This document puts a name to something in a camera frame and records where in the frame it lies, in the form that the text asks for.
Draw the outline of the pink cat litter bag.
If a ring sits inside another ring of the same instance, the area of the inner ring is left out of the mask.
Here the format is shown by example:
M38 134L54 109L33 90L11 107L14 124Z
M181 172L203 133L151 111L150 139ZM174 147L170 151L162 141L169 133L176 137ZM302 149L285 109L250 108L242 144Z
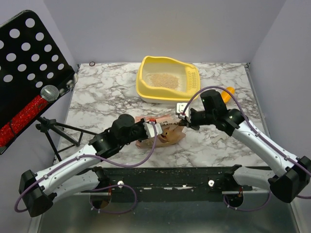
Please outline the pink cat litter bag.
M161 125L162 134L157 136L156 147L168 147L177 144L186 134L183 132L184 126L179 126L179 119L171 115L164 115L160 117L152 116L137 116L135 121L139 121L141 118L149 121L155 119L157 123Z

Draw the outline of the yellow plastic litter scoop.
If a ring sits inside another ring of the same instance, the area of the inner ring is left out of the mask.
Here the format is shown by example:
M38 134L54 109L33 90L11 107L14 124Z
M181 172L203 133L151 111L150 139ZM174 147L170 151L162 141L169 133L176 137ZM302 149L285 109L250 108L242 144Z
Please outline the yellow plastic litter scoop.
M226 91L222 91L221 97L222 97L224 103L228 103L231 100L231 95L229 93L234 95L235 89L233 87L227 87Z

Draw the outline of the yellow plastic litter box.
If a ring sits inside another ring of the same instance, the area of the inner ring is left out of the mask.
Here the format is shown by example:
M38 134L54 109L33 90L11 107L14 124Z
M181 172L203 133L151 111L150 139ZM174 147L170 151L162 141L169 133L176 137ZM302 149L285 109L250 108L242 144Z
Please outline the yellow plastic litter box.
M179 87L170 89L152 86L149 75L165 73L179 79ZM170 57L146 56L137 72L136 91L141 99L150 103L173 104L187 102L200 90L201 81L198 68Z

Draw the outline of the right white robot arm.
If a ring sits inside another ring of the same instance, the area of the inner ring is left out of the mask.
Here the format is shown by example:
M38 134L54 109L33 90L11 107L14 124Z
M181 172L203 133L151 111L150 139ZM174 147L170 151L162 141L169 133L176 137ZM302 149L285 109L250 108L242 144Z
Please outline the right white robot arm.
M179 118L186 127L194 130L214 125L245 144L269 166L269 170L240 166L224 177L224 186L229 190L235 190L240 185L266 189L285 203L298 198L310 182L311 160L286 151L267 137L249 120L240 105L236 109L227 109L218 89L211 86L198 91L204 110L196 111L187 103L185 107L177 107Z

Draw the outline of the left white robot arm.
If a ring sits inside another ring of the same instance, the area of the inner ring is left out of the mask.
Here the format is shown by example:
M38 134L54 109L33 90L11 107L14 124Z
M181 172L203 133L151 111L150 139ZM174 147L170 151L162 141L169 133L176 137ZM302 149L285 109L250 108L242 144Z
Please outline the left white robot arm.
M48 211L53 204L72 194L83 191L102 192L109 189L103 169L96 165L105 161L111 165L127 168L127 165L110 161L125 146L134 141L156 139L162 133L156 121L142 118L135 121L129 114L120 115L112 126L96 134L80 151L59 163L39 172L25 171L19 184L20 196L14 210L21 213L19 202L23 201L30 217Z

